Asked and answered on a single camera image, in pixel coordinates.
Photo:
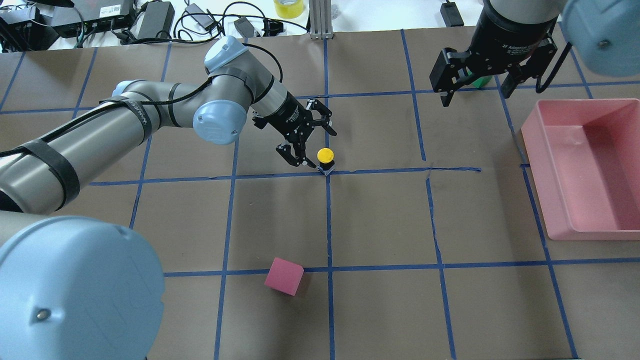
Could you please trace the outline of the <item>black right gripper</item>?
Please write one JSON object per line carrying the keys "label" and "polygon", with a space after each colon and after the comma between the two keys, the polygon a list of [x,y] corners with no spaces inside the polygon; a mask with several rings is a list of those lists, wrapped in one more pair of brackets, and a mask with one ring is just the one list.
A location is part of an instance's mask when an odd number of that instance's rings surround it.
{"label": "black right gripper", "polygon": [[558,51],[552,34],[558,10],[552,5],[484,5],[467,51],[443,48],[430,84],[443,107],[479,76],[508,73],[500,85],[509,99],[526,78],[539,78]]}

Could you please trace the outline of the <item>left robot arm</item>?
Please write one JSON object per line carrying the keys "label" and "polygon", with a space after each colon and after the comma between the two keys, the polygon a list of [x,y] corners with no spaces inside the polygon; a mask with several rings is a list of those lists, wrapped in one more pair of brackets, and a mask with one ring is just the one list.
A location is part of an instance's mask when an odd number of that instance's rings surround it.
{"label": "left robot arm", "polygon": [[165,127],[204,141],[238,141],[248,116],[283,137],[290,166],[313,167],[316,128],[336,136],[332,111],[304,105],[232,36],[203,59],[206,79],[124,80],[98,106],[1,153],[1,358],[144,360],[162,326],[165,276],[132,228],[55,215],[116,162]]}

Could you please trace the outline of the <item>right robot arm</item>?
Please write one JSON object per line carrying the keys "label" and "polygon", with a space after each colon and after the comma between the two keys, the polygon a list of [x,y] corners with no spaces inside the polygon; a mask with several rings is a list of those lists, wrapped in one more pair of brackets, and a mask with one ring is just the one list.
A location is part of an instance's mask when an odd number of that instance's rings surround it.
{"label": "right robot arm", "polygon": [[486,76],[506,75],[505,98],[529,79],[544,92],[576,49],[593,73],[639,73],[637,0],[485,0],[465,51],[446,47],[429,80],[444,107],[460,88]]}

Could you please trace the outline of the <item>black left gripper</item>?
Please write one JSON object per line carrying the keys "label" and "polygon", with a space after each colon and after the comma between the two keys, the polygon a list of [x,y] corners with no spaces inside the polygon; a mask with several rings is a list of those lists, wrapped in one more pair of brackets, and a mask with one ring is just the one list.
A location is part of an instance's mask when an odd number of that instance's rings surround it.
{"label": "black left gripper", "polygon": [[[319,119],[313,117],[313,112],[317,112]],[[318,98],[307,100],[304,107],[290,92],[273,114],[261,116],[258,112],[253,114],[253,123],[258,129],[264,129],[266,125],[271,125],[284,137],[284,141],[276,146],[276,152],[290,166],[308,166],[316,168],[316,164],[307,157],[306,142],[313,128],[321,127],[332,137],[336,137],[338,132],[334,130],[332,117],[333,112]]]}

